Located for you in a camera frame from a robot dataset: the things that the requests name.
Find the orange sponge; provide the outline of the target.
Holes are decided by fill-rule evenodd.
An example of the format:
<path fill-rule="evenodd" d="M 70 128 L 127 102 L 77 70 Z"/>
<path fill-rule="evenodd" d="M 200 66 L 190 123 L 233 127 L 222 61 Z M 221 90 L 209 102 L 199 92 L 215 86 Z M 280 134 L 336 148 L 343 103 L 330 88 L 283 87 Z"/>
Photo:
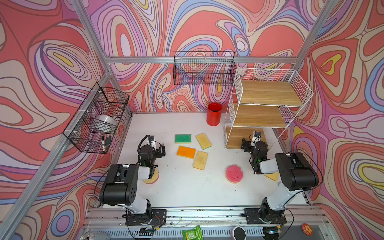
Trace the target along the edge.
<path fill-rule="evenodd" d="M 177 151 L 177 156 L 188 158 L 188 159 L 194 159 L 195 154 L 196 154 L 196 149 L 184 147 L 184 146 L 179 146 Z"/>

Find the yellow sponge green back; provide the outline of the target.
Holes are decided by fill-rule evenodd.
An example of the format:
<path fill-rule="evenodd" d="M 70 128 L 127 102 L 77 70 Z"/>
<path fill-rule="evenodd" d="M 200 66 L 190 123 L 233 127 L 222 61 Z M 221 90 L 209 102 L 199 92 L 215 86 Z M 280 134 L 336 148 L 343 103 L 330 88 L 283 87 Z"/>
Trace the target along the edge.
<path fill-rule="evenodd" d="M 209 138 L 207 137 L 207 135 L 205 133 L 201 133 L 199 135 L 196 135 L 196 139 L 197 139 L 199 145 L 201 146 L 202 150 L 208 149 L 212 146 L 211 141 L 209 140 Z"/>

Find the pale yellow sponge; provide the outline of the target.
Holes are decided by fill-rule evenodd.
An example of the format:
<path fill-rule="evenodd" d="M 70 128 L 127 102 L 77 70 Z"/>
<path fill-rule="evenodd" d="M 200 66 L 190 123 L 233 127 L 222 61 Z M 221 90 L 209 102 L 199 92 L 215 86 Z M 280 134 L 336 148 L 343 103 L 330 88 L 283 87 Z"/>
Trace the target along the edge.
<path fill-rule="evenodd" d="M 208 159 L 208 153 L 198 151 L 195 156 L 193 168 L 203 171 L 205 169 L 207 159 Z"/>

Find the white wire wooden shelf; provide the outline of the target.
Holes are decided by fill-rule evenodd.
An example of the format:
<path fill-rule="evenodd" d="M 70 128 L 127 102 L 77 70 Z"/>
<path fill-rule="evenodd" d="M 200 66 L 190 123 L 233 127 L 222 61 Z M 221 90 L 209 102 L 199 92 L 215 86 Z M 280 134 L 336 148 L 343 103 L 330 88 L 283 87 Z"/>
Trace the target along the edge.
<path fill-rule="evenodd" d="M 313 97 L 292 69 L 237 68 L 224 120 L 224 146 L 240 149 L 253 132 L 277 129 L 282 136 Z"/>

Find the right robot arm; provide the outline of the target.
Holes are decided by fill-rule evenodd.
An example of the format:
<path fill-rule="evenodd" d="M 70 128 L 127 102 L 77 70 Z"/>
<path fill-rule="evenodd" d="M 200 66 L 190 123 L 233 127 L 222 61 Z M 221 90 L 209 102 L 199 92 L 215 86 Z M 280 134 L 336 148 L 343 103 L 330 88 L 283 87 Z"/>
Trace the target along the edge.
<path fill-rule="evenodd" d="M 271 223 L 282 217 L 286 204 L 297 194 L 309 191 L 319 184 L 318 174 L 302 153 L 277 153 L 267 159 L 267 144 L 263 141 L 242 139 L 241 149 L 250 153 L 250 164 L 254 174 L 269 175 L 277 173 L 281 183 L 276 190 L 263 199 L 257 215 L 264 223 Z"/>

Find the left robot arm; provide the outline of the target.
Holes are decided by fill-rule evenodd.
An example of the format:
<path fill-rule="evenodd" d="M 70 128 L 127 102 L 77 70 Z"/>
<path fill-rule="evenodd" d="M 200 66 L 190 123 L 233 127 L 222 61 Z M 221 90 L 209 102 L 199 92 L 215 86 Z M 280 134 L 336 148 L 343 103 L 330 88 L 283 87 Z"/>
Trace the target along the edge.
<path fill-rule="evenodd" d="M 151 216 L 151 203 L 138 195 L 138 182 L 155 183 L 159 178 L 155 161 L 165 156 L 165 145 L 144 145 L 139 147 L 138 163 L 112 165 L 101 188 L 100 202 L 123 207 L 134 215 Z"/>

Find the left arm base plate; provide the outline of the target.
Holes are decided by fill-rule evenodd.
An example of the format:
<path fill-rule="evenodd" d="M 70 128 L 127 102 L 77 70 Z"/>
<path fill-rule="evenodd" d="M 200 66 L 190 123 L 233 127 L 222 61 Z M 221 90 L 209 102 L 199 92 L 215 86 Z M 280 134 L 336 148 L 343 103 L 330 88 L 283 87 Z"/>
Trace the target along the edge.
<path fill-rule="evenodd" d="M 127 226 L 163 226 L 166 224 L 167 210 L 155 209 L 147 211 L 144 214 L 132 214 L 127 212 L 122 215 L 122 218 L 126 220 Z"/>

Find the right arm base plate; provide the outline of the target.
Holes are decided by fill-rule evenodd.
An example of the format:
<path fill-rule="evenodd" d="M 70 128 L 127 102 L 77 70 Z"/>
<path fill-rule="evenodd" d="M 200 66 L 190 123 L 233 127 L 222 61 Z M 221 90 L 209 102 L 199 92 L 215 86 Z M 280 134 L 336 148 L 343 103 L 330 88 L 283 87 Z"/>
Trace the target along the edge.
<path fill-rule="evenodd" d="M 247 224 L 285 225 L 287 223 L 284 211 L 246 208 L 240 216 L 246 218 Z"/>

